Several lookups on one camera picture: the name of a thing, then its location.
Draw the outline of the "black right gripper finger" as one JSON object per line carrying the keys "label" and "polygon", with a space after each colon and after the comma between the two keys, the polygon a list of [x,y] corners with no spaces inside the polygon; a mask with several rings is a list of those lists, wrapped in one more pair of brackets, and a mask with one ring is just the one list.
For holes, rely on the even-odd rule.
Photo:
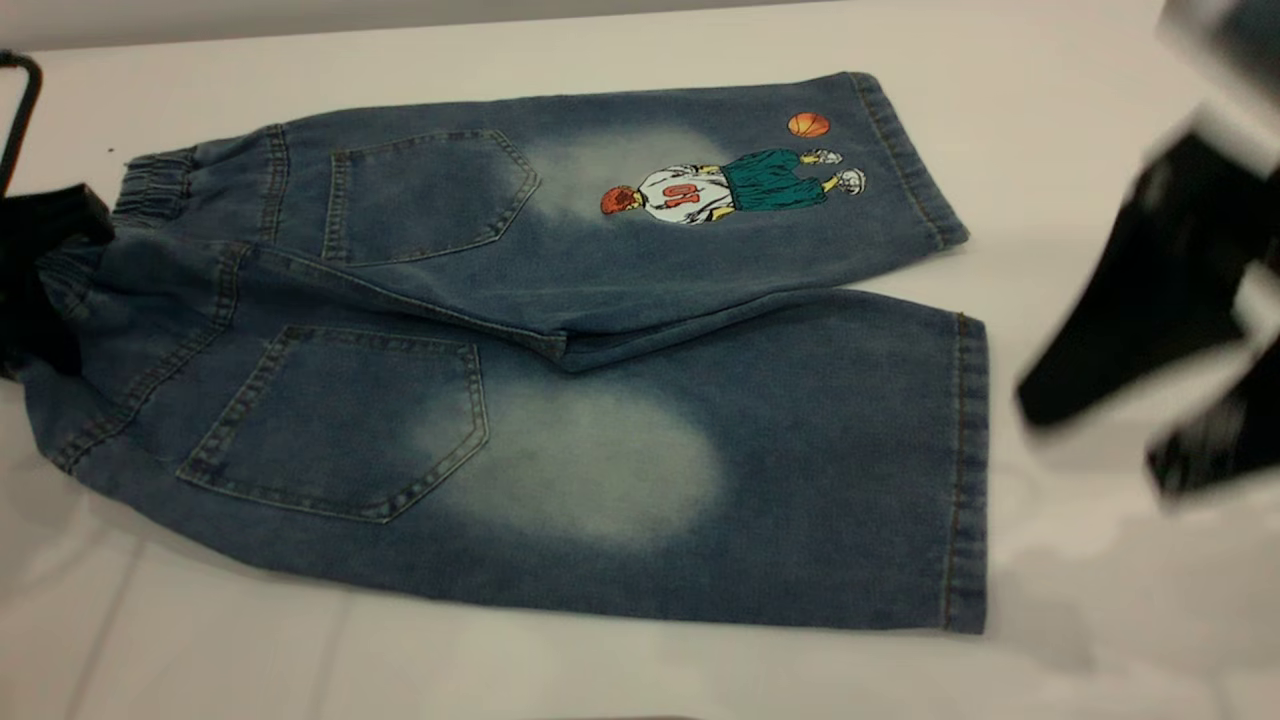
{"label": "black right gripper finger", "polygon": [[1164,497],[1229,484],[1279,461],[1279,342],[1224,396],[1148,447],[1148,471]]}

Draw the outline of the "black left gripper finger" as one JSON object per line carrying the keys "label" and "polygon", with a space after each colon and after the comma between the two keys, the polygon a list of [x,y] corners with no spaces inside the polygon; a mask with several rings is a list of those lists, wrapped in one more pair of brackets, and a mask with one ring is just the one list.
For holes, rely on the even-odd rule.
{"label": "black left gripper finger", "polygon": [[35,263],[77,237],[96,245],[113,240],[110,210],[87,184],[1,201],[4,263]]}
{"label": "black left gripper finger", "polygon": [[12,379],[32,359],[61,375],[79,375],[79,342],[52,306],[35,266],[3,266],[1,296],[3,375]]}

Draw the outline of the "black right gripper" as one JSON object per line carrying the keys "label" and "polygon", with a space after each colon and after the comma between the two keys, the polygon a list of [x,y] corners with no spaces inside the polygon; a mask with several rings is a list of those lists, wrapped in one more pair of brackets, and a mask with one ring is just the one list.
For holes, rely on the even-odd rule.
{"label": "black right gripper", "polygon": [[1192,133],[1133,181],[1085,288],[1020,379],[1032,427],[1242,340],[1245,269],[1277,255],[1279,3],[1165,1],[1160,36],[1210,92],[1181,123]]}

